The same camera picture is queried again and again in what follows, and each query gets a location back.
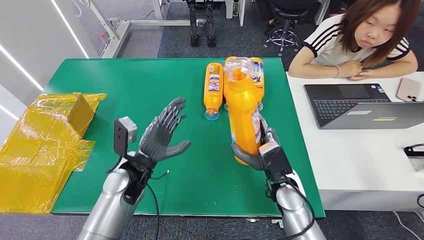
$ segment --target green tabletop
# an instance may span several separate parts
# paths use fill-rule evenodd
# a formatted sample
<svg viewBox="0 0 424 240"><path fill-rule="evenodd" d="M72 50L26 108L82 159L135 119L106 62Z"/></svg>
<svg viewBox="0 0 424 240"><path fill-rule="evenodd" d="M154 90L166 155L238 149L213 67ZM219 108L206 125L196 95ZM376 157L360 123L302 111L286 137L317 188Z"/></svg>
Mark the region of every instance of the green tabletop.
<svg viewBox="0 0 424 240"><path fill-rule="evenodd" d="M113 150L114 119L129 116L138 126L135 151L144 128L176 97L187 99L187 117L173 134L171 145L190 140L183 154L156 165L149 180L163 215L279 216L265 197L265 175L236 162L230 147L228 113L221 108L217 121L204 117L205 69L223 58L67 59L57 69L45 93L107 93L100 102L84 139L96 141L84 171L73 172L52 213L87 213L96 203L117 161ZM265 96L261 114L275 128L281 145L301 178L317 217L325 217L308 158L286 73L280 58L263 58ZM136 213L155 214L147 189Z"/></svg>

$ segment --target yellow plastic bag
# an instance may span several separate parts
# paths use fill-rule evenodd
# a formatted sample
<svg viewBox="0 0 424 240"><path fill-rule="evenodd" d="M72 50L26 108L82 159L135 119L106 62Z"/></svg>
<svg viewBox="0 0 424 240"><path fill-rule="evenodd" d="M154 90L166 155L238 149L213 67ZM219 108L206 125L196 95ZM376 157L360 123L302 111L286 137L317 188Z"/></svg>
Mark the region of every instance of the yellow plastic bag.
<svg viewBox="0 0 424 240"><path fill-rule="evenodd" d="M0 148L0 212L49 213L94 141L83 140L106 94L41 95Z"/></svg>

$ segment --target floor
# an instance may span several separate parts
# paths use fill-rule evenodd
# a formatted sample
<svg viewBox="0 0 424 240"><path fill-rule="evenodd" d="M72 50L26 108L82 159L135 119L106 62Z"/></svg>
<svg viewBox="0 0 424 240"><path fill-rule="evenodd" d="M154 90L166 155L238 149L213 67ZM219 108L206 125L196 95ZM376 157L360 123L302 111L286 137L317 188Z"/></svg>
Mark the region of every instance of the floor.
<svg viewBox="0 0 424 240"><path fill-rule="evenodd" d="M97 1L99 9L107 17L134 19L147 14L153 9L149 0L102 0ZM80 21L91 39L96 51L100 54L104 43L97 36L105 32L94 14L80 6ZM178 0L166 2L163 9L167 19L188 19L187 5ZM204 14L199 11L198 17ZM144 19L154 19L150 14ZM259 21L258 11L254 3L248 2L244 27L240 27L238 19L225 19L225 8L214 11L215 34L217 47L206 46L206 30L201 29L201 45L190 47L190 30L188 27L134 27L125 41L119 57L121 58L187 58L187 57L274 57L275 46L262 46L264 23ZM297 25L295 32L302 40L315 27L304 24ZM419 61L419 71L424 71L424 4L420 15L408 33L411 48ZM288 50L281 57L287 69L295 53ZM400 226L393 212L378 211L326 211L327 217L318 220L328 240L414 240L412 234ZM402 222L424 239L424 223L413 212L400 212ZM0 214L0 240L71 240L75 239L87 216L54 216ZM130 219L122 239L141 240L154 239L156 220L150 216L139 216ZM270 220L255 223L245 219L226 218L179 218L161 217L160 240L276 240L284 236L278 225Z"/></svg>

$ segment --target white t-shirt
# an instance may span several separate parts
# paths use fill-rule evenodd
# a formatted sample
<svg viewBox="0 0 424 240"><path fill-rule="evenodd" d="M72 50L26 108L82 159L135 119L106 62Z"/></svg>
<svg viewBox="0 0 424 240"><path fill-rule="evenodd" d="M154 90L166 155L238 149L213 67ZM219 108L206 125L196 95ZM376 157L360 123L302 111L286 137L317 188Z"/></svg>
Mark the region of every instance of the white t-shirt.
<svg viewBox="0 0 424 240"><path fill-rule="evenodd" d="M311 62L312 64L336 66L355 60L361 62L375 51L372 47L358 48L355 51L349 52L345 52L342 49L342 43L340 42L342 38L342 34L340 33L340 22L343 16L344 14L340 14L327 18L318 26L315 32L302 43L302 45L309 48L315 56ZM409 51L409 42L406 38L403 38L397 47L387 56L387 59L391 61L401 59L407 55Z"/></svg>

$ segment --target pink phone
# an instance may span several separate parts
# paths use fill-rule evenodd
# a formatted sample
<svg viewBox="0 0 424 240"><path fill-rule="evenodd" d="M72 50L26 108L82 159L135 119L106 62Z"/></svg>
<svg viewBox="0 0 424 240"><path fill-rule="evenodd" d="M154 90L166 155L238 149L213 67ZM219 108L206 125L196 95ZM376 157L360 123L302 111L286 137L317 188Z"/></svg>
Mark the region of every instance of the pink phone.
<svg viewBox="0 0 424 240"><path fill-rule="evenodd" d="M405 102L416 102L420 95L420 90L421 83L404 77L400 80L396 98Z"/></svg>

